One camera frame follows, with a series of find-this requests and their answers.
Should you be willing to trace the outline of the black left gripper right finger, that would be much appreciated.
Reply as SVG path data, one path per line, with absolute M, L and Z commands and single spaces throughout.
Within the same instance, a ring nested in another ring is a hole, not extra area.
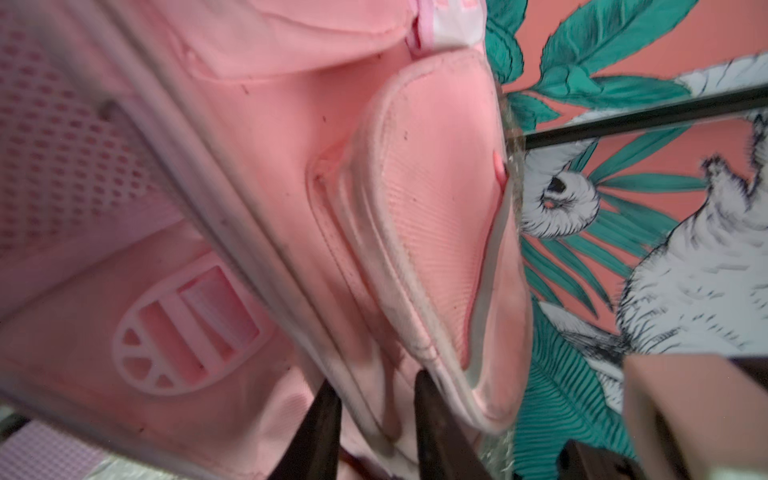
M 426 370 L 416 375 L 414 394 L 419 478 L 491 480 Z

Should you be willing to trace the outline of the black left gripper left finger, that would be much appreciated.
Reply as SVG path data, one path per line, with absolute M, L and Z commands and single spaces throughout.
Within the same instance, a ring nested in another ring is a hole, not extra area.
M 342 401 L 328 381 L 318 390 L 308 412 L 269 480 L 335 480 L 337 478 Z

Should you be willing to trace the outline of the pink student backpack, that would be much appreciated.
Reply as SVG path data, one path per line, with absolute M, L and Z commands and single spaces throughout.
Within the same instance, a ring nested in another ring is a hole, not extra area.
M 321 391 L 344 477 L 415 479 L 531 363 L 482 1 L 15 1 L 1 398 L 196 479 L 265 479 Z

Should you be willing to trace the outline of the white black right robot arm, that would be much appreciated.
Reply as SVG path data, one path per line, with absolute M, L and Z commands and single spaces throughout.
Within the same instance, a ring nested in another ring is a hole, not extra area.
M 623 416 L 647 478 L 766 478 L 766 358 L 635 355 L 623 370 Z

